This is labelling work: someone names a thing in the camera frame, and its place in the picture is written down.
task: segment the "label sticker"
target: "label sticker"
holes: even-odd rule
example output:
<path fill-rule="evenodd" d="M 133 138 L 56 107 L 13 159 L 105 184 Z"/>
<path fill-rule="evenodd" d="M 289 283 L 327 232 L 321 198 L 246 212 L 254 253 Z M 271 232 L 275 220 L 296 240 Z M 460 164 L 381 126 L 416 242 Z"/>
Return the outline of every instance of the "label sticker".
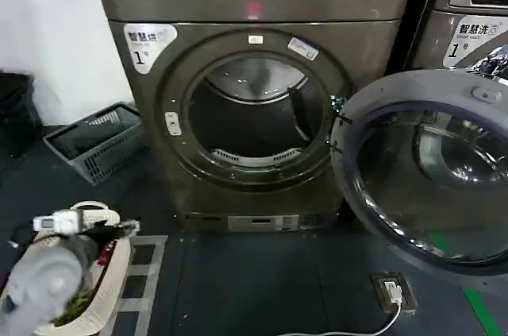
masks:
<path fill-rule="evenodd" d="M 182 129 L 180 128 L 178 114 L 176 112 L 167 112 L 164 118 L 166 119 L 166 127 L 169 134 L 172 136 L 180 136 L 182 134 Z"/>
<path fill-rule="evenodd" d="M 450 68 L 474 52 L 481 45 L 503 34 L 508 29 L 508 17 L 466 16 L 460 20 L 443 66 Z"/>
<path fill-rule="evenodd" d="M 263 36 L 248 36 L 249 44 L 263 44 Z"/>
<path fill-rule="evenodd" d="M 175 27 L 167 24 L 126 24 L 124 34 L 134 68 L 140 74 L 150 72 L 160 53 L 178 35 Z"/>
<path fill-rule="evenodd" d="M 293 50 L 308 60 L 315 60 L 319 54 L 317 49 L 295 37 L 291 38 L 291 41 L 289 41 L 289 44 L 287 44 L 287 48 Z"/>

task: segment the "gray plastic basket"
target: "gray plastic basket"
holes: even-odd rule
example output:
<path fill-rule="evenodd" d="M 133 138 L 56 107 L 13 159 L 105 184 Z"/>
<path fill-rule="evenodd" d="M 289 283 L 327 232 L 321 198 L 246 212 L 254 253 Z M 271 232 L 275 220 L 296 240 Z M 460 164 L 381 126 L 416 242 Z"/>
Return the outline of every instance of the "gray plastic basket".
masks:
<path fill-rule="evenodd" d="M 146 150 L 140 116 L 116 103 L 46 136 L 46 145 L 86 181 L 97 185 Z"/>

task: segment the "dark floor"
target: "dark floor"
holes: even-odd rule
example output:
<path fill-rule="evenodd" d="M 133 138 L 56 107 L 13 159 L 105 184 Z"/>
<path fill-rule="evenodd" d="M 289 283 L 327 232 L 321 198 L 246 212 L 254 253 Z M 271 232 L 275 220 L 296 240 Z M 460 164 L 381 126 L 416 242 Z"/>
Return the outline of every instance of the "dark floor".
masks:
<path fill-rule="evenodd" d="M 387 321 L 370 275 L 404 274 L 418 302 L 386 334 L 508 334 L 508 299 L 482 294 L 498 330 L 485 332 L 461 288 L 420 272 L 358 226 L 294 234 L 194 235 L 173 222 L 151 156 L 98 187 L 77 176 L 42 144 L 4 171 L 0 187 L 0 257 L 5 275 L 16 255 L 13 227 L 84 199 L 103 201 L 125 219 L 141 217 L 143 234 L 169 235 L 149 334 L 260 336 L 328 330 L 373 331 Z M 129 293 L 136 285 L 130 282 Z M 134 335 L 122 313 L 114 336 Z"/>

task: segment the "number 1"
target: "number 1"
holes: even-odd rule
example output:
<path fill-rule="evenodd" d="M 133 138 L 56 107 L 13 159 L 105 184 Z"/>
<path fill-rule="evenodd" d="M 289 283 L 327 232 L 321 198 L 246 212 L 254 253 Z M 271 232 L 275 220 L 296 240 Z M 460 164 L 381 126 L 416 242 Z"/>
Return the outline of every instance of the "number 1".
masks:
<path fill-rule="evenodd" d="M 457 49 L 459 48 L 459 44 L 453 45 L 453 51 L 452 54 L 448 55 L 448 58 L 457 58 Z"/>
<path fill-rule="evenodd" d="M 136 54 L 137 62 L 136 64 L 144 64 L 144 62 L 141 60 L 140 52 L 134 52 Z"/>

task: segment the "front-loading washer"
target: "front-loading washer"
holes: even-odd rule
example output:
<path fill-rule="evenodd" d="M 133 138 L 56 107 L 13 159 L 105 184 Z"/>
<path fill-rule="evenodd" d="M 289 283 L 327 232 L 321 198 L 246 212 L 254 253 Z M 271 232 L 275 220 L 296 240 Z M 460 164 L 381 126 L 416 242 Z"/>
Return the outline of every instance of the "front-loading washer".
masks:
<path fill-rule="evenodd" d="M 182 225 L 334 222 L 334 107 L 383 75 L 406 0 L 102 0 Z"/>

